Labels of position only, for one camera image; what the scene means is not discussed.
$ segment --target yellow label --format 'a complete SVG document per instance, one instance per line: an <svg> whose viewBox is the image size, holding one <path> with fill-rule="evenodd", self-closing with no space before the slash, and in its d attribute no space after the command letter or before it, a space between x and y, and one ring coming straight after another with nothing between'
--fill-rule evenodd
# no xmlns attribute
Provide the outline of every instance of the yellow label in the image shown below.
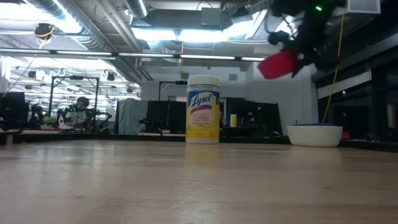
<svg viewBox="0 0 398 224"><path fill-rule="evenodd" d="M236 116L231 116L231 123L232 123L232 126L236 127L236 123L237 123Z"/></svg>
<svg viewBox="0 0 398 224"><path fill-rule="evenodd" d="M187 139L218 139L220 136L220 88L191 85L187 98Z"/></svg>

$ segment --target yellow cable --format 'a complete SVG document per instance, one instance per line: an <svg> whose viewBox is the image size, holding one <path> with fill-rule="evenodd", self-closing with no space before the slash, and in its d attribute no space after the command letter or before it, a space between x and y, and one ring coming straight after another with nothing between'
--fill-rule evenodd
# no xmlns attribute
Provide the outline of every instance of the yellow cable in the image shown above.
<svg viewBox="0 0 398 224"><path fill-rule="evenodd" d="M331 102L331 96L333 95L333 91L335 90L337 73L338 73L338 69L339 69L339 66L340 66L340 51L341 51L341 41L343 40L343 28L344 28L345 15L346 15L346 11L344 11L343 17L341 18L340 40L339 40L339 43L338 43L338 51L337 51L337 60L338 60L338 62L337 62L337 65L336 65L335 77L333 79L333 84L331 86L331 93L330 93L329 100L328 100L328 106L326 107L326 111L325 111L325 115L323 116L322 123L325 122L326 116L328 115L329 106L330 106L330 102Z"/></svg>
<svg viewBox="0 0 398 224"><path fill-rule="evenodd" d="M54 29L55 29L55 27L53 27L53 29L52 29L50 32L46 33L46 34L43 34L43 35L37 35L37 34L35 34L35 36L36 36L36 37L47 37L48 35L52 34L52 32L54 32Z"/></svg>

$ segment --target white wall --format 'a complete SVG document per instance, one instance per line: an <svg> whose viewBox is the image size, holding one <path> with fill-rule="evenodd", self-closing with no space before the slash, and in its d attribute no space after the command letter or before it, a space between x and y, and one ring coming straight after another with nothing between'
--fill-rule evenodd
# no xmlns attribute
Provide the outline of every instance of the white wall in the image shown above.
<svg viewBox="0 0 398 224"><path fill-rule="evenodd" d="M154 81L143 82L141 84L141 99L142 100L158 100L159 94L159 81L177 81L180 80L180 67L147 67L147 71L150 73ZM245 92L245 76L244 72L241 72L239 68L221 68L212 67L210 69L203 67L185 67L184 72L188 72L192 75L214 75L220 79L221 93L220 97L241 97L244 98ZM229 74L237 74L237 81L229 81ZM164 89L160 95L160 100L168 100L169 96L187 96L187 86L169 84L162 84Z"/></svg>
<svg viewBox="0 0 398 224"><path fill-rule="evenodd" d="M0 58L0 93L5 93L11 77L11 67L6 58Z"/></svg>
<svg viewBox="0 0 398 224"><path fill-rule="evenodd" d="M246 98L259 103L278 103L282 131L287 126L318 122L318 98L311 82L313 66L305 67L295 77L290 75L276 80L265 80L254 63L246 72Z"/></svg>
<svg viewBox="0 0 398 224"><path fill-rule="evenodd" d="M372 80L372 72L369 70L360 75L356 75L354 77L344 79L340 82L336 82L335 86L333 88L333 94L338 93L343 90L346 90L353 86L362 84L364 82L368 82L370 80ZM324 97L330 96L332 86L333 86L333 84L319 88L318 89L318 98L322 99Z"/></svg>
<svg viewBox="0 0 398 224"><path fill-rule="evenodd" d="M179 68L165 68L165 73L150 74L153 82L144 82L141 86L142 100L157 100L159 80L175 81L180 79ZM287 126L292 124L318 122L318 96L315 85L311 82L311 74L316 72L313 66L305 67L295 78L290 75L276 80L265 80L257 69L257 63L252 64L246 72L238 68L185 68L190 75L216 75L221 81L221 97L237 97L254 100L259 103L278 103L282 131L287 135ZM228 81L230 73L238 74L238 82ZM161 100L169 96L186 96L185 85L170 84L161 94Z"/></svg>

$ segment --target bowl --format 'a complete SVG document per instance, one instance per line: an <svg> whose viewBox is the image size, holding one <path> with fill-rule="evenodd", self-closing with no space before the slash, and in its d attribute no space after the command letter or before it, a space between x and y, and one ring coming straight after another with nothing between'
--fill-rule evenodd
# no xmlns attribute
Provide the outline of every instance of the bowl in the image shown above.
<svg viewBox="0 0 398 224"><path fill-rule="evenodd" d="M330 124L301 124L287 127L290 142L295 146L336 147L343 127Z"/></svg>

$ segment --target ceiling light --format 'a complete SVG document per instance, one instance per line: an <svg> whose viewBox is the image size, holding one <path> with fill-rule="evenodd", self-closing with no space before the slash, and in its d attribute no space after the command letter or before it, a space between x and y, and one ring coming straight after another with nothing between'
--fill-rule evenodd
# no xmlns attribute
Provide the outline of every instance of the ceiling light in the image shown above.
<svg viewBox="0 0 398 224"><path fill-rule="evenodd" d="M68 85L68 86L67 86L67 90L68 90L68 91L77 91L77 92L79 92L79 91L80 91L80 88L79 88L79 87L76 87L76 86L73 86L73 85Z"/></svg>
<svg viewBox="0 0 398 224"><path fill-rule="evenodd" d="M212 55L181 55L181 58L192 59L218 59L218 60L235 60L233 56L212 56Z"/></svg>
<svg viewBox="0 0 398 224"><path fill-rule="evenodd" d="M84 51L58 50L57 53L62 55L112 56L112 53L109 52L84 52Z"/></svg>
<svg viewBox="0 0 398 224"><path fill-rule="evenodd" d="M96 88L96 85L80 85L80 87ZM112 88L113 86L111 86L111 85L100 85L98 87L100 87L100 88Z"/></svg>
<svg viewBox="0 0 398 224"><path fill-rule="evenodd" d="M262 57L241 57L242 61L245 62L262 62L265 58Z"/></svg>
<svg viewBox="0 0 398 224"><path fill-rule="evenodd" d="M172 54L119 53L122 57L174 58Z"/></svg>
<svg viewBox="0 0 398 224"><path fill-rule="evenodd" d="M42 97L50 97L50 93L30 93L26 92L26 96L42 96ZM63 97L63 96L75 96L75 97L80 97L84 96L90 99L95 99L95 95L88 95L88 94L73 94L73 93L54 93L53 97ZM105 99L106 95L98 95L99 99ZM136 95L109 95L110 97L115 97L115 98L133 98L133 96Z"/></svg>
<svg viewBox="0 0 398 224"><path fill-rule="evenodd" d="M131 28L132 32L137 39L146 41L157 41L157 40L176 40L174 30L170 29L141 29Z"/></svg>
<svg viewBox="0 0 398 224"><path fill-rule="evenodd" d="M220 30L183 30L178 39L184 42L213 43L227 41L228 37Z"/></svg>
<svg viewBox="0 0 398 224"><path fill-rule="evenodd" d="M22 21L50 21L52 16L42 12L31 4L0 3L0 19Z"/></svg>
<svg viewBox="0 0 398 224"><path fill-rule="evenodd" d="M0 48L0 53L49 54L49 50Z"/></svg>
<svg viewBox="0 0 398 224"><path fill-rule="evenodd" d="M88 60L116 60L116 57L88 56Z"/></svg>

